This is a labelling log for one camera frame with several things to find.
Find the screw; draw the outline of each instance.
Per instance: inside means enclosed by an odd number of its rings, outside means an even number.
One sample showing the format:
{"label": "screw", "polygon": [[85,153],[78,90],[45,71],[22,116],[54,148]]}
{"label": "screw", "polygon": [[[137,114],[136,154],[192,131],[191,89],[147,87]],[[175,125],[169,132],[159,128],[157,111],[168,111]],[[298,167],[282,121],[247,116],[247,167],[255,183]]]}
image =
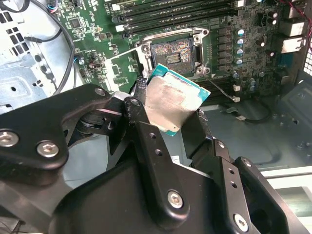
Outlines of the screw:
{"label": "screw", "polygon": [[218,144],[219,144],[219,146],[221,147],[221,148],[225,148],[225,145],[221,142],[221,141],[218,141]]}
{"label": "screw", "polygon": [[131,99],[131,102],[132,102],[132,104],[134,104],[134,105],[136,105],[136,106],[140,106],[141,104],[139,103],[139,101],[138,100],[136,100],[136,99]]}
{"label": "screw", "polygon": [[240,214],[234,214],[234,221],[241,231],[248,231],[248,224]]}
{"label": "screw", "polygon": [[3,131],[0,132],[0,146],[11,147],[18,143],[19,137],[15,133]]}
{"label": "screw", "polygon": [[175,191],[168,192],[168,201],[174,208],[180,209],[183,206],[183,199]]}
{"label": "screw", "polygon": [[105,96],[105,91],[102,89],[96,88],[95,92],[100,96]]}
{"label": "screw", "polygon": [[298,94],[298,97],[304,98],[304,94],[303,94],[303,93],[299,93],[299,94]]}
{"label": "screw", "polygon": [[150,50],[150,48],[147,46],[147,45],[144,45],[143,46],[143,51],[144,52],[148,52]]}
{"label": "screw", "polygon": [[304,143],[303,142],[297,144],[297,148],[298,149],[303,149],[303,147],[304,147]]}
{"label": "screw", "polygon": [[243,161],[247,165],[247,167],[252,167],[251,163],[248,160],[244,159]]}
{"label": "screw", "polygon": [[83,59],[83,58],[79,59],[78,63],[79,63],[80,65],[84,65],[84,59]]}
{"label": "screw", "polygon": [[58,154],[59,148],[53,142],[46,141],[37,146],[37,152],[44,157],[54,157]]}

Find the electrolytic capacitor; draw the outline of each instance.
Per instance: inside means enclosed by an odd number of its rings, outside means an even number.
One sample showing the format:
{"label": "electrolytic capacitor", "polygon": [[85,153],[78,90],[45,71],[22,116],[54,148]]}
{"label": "electrolytic capacitor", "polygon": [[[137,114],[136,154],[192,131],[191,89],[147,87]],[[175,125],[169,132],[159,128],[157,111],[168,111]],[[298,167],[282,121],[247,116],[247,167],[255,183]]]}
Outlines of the electrolytic capacitor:
{"label": "electrolytic capacitor", "polygon": [[236,43],[237,43],[238,45],[242,45],[242,44],[244,44],[244,39],[237,39],[237,40],[236,40]]}
{"label": "electrolytic capacitor", "polygon": [[265,42],[263,41],[263,39],[257,40],[255,43],[256,43],[258,46],[260,46],[260,47],[264,47],[264,46],[265,46]]}
{"label": "electrolytic capacitor", "polygon": [[237,78],[239,78],[239,74],[236,71],[233,71],[232,72],[232,77],[237,79]]}
{"label": "electrolytic capacitor", "polygon": [[270,12],[268,13],[268,16],[271,17],[271,18],[273,18],[273,19],[275,19],[275,18],[278,17],[278,13],[275,12],[275,11],[270,11]]}
{"label": "electrolytic capacitor", "polygon": [[237,65],[241,65],[241,64],[243,63],[243,60],[240,59],[240,58],[237,58],[237,59],[235,59],[235,63],[236,63]]}
{"label": "electrolytic capacitor", "polygon": [[276,25],[277,24],[277,20],[269,18],[269,19],[267,19],[267,23],[270,24],[270,25]]}
{"label": "electrolytic capacitor", "polygon": [[238,29],[236,33],[237,33],[237,35],[239,35],[241,37],[244,35],[245,31],[244,31],[244,29]]}
{"label": "electrolytic capacitor", "polygon": [[244,53],[243,49],[241,49],[241,48],[237,48],[235,50],[235,52],[236,52],[237,55],[242,55]]}

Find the hex bolt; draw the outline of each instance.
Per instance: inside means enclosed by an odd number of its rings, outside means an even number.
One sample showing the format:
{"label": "hex bolt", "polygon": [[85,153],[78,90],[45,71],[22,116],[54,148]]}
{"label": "hex bolt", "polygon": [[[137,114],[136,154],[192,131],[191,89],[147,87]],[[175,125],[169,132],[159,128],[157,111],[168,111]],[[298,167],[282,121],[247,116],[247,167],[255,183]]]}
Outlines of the hex bolt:
{"label": "hex bolt", "polygon": [[46,141],[37,146],[37,152],[44,157],[54,157],[59,153],[59,148],[53,142]]}
{"label": "hex bolt", "polygon": [[225,148],[225,145],[221,142],[221,141],[218,141],[218,144],[219,144],[219,146],[221,147],[221,148]]}
{"label": "hex bolt", "polygon": [[168,201],[174,208],[180,209],[183,206],[182,197],[175,191],[168,192]]}
{"label": "hex bolt", "polygon": [[0,132],[0,146],[1,147],[12,147],[19,141],[18,135],[9,131]]}
{"label": "hex bolt", "polygon": [[100,96],[105,96],[105,91],[102,89],[96,88],[95,92]]}
{"label": "hex bolt", "polygon": [[248,160],[244,159],[243,161],[247,165],[247,167],[252,167],[251,163]]}
{"label": "hex bolt", "polygon": [[248,224],[240,214],[234,214],[234,221],[241,231],[248,231]]}

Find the wire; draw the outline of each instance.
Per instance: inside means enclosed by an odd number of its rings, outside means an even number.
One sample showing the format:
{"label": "wire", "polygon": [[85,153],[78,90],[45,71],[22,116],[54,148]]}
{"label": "wire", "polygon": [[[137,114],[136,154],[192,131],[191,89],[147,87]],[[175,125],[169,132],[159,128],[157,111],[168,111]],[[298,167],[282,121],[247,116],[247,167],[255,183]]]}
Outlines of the wire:
{"label": "wire", "polygon": [[288,4],[291,8],[295,9],[302,17],[304,17],[308,22],[309,22],[309,29],[308,29],[308,35],[307,35],[307,39],[308,39],[308,48],[312,51],[312,47],[311,47],[311,38],[312,38],[312,19],[310,19],[309,17],[307,17],[307,15],[300,10],[295,4],[293,4],[292,2],[288,1],[288,0],[279,0],[281,3],[284,4]]}
{"label": "wire", "polygon": [[[238,111],[232,111],[230,114],[235,116],[238,120],[245,121],[246,123],[259,124],[259,123],[266,122],[267,120],[269,120],[272,117],[272,114],[273,114],[272,110],[263,101],[261,101],[257,98],[255,100],[257,100],[268,111],[267,114],[263,118],[261,118],[261,119],[249,119],[249,118],[246,118],[243,115],[241,115]],[[227,104],[222,104],[222,106],[224,106],[228,109],[230,108],[230,106]]]}
{"label": "wire", "polygon": [[73,63],[73,67],[74,67],[74,86],[73,86],[73,89],[75,89],[77,86],[77,70],[76,70],[76,66],[75,66],[75,61]]}
{"label": "wire", "polygon": [[230,95],[228,95],[223,89],[221,89],[217,84],[215,84],[212,80],[207,79],[211,84],[213,84],[218,90],[221,91],[221,93],[226,96],[227,98],[231,99],[232,101],[234,101],[234,98],[231,97]]}
{"label": "wire", "polygon": [[55,40],[59,35],[61,35],[61,33],[62,33],[62,30],[59,29],[59,31],[53,37],[51,37],[49,39],[39,39],[36,37],[24,37],[24,39],[28,40],[28,41],[36,42],[36,43],[50,42],[50,41]]}
{"label": "wire", "polygon": [[6,225],[5,223],[3,223],[2,221],[0,221],[0,223],[2,223],[2,224],[9,230],[8,233],[11,233],[11,232],[12,232],[8,225]]}
{"label": "wire", "polygon": [[46,12],[51,18],[52,20],[60,27],[60,29],[62,30],[63,34],[64,34],[64,37],[71,49],[71,52],[70,52],[70,56],[69,56],[69,59],[68,59],[68,63],[67,63],[67,66],[66,66],[66,69],[65,69],[65,73],[64,73],[64,76],[57,88],[57,90],[54,92],[53,95],[56,95],[56,94],[59,94],[63,88],[65,87],[67,81],[68,81],[68,78],[69,78],[69,75],[70,75],[70,72],[71,72],[71,67],[72,67],[72,64],[73,64],[73,60],[74,60],[74,54],[75,54],[75,45],[74,45],[74,42],[71,38],[71,36],[69,35],[68,31],[66,30],[66,28],[58,21],[58,19],[49,13],[49,10],[40,2],[38,2],[37,0],[30,0],[34,5],[36,5],[37,7],[39,7],[41,10],[43,10],[44,12]]}
{"label": "wire", "polygon": [[13,10],[12,8],[6,6],[2,1],[0,1],[0,8],[2,10],[7,10],[8,12],[12,12],[12,13],[21,13],[27,10],[27,8],[29,7],[29,3],[30,3],[30,0],[24,0],[23,6],[21,7],[20,10]]}

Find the connector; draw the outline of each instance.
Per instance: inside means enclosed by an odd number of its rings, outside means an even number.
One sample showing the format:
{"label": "connector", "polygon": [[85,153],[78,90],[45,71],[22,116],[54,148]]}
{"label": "connector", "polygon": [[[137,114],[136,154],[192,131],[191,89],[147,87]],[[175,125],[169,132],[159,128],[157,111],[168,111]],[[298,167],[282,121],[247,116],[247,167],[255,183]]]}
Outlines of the connector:
{"label": "connector", "polygon": [[232,97],[232,100],[233,100],[233,102],[240,102],[240,97],[235,97],[235,96],[233,96]]}
{"label": "connector", "polygon": [[35,37],[24,37],[24,40],[28,40],[28,41],[32,41],[32,42],[36,42],[36,43],[42,43],[41,39],[35,38]]}
{"label": "connector", "polygon": [[234,85],[233,85],[233,90],[234,90],[235,92],[240,91],[240,86],[234,84]]}

